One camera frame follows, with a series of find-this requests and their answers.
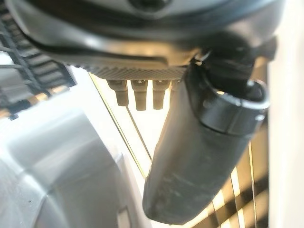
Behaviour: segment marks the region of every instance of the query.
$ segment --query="black plastic housing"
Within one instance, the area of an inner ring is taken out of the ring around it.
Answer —
[[[218,193],[269,106],[264,84],[249,84],[258,101],[225,94],[197,65],[188,67],[146,179],[142,205],[147,217],[182,225]]]
[[[184,66],[208,48],[227,53],[257,48],[272,37],[283,3],[227,0],[208,10],[144,19],[89,1],[6,0],[22,31],[53,58],[140,69]]]

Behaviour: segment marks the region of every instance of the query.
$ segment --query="black grille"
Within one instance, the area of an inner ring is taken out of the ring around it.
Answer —
[[[0,0],[0,109],[11,114],[30,106],[28,99],[58,86],[71,87],[75,82],[60,63],[42,54],[25,39]]]

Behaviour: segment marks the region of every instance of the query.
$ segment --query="ribbed surface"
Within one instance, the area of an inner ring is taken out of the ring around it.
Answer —
[[[168,69],[138,69],[119,67],[89,67],[84,69],[92,74],[107,80],[175,80],[181,79],[185,67],[173,67]]]
[[[52,89],[54,85],[70,87],[75,84],[64,65],[42,54],[24,38],[4,0],[0,0],[0,22],[2,51],[7,51],[13,62],[21,65],[19,71],[23,79],[31,82],[36,80],[32,86],[36,87],[38,92],[42,92],[42,89]]]

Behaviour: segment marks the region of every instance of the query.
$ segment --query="black cylindrical tube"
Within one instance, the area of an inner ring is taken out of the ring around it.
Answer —
[[[182,225],[218,193],[269,105],[262,83],[250,81],[249,86],[258,101],[217,91],[196,65],[189,67],[145,183],[142,205],[147,217]]]

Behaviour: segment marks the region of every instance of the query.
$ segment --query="metal rod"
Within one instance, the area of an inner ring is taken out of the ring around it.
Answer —
[[[146,146],[146,143],[145,143],[144,140],[143,140],[142,134],[140,133],[140,131],[139,131],[138,127],[137,127],[137,124],[136,124],[136,122],[135,122],[135,120],[134,120],[134,118],[133,118],[133,116],[132,116],[132,113],[130,112],[129,107],[126,107],[126,109],[127,109],[128,114],[129,114],[129,116],[130,116],[130,118],[131,118],[131,120],[132,120],[132,123],[133,123],[133,125],[134,125],[134,127],[135,127],[135,129],[136,129],[136,131],[137,131],[137,134],[138,134],[139,138],[141,139],[142,144],[143,144],[143,146],[144,146],[144,148],[145,148],[145,150],[146,150],[146,152],[147,152],[147,154],[148,154],[150,160],[152,161],[152,157],[151,157],[151,155],[150,155],[150,153],[149,153],[149,150],[148,150],[148,148],[147,148],[147,146]]]

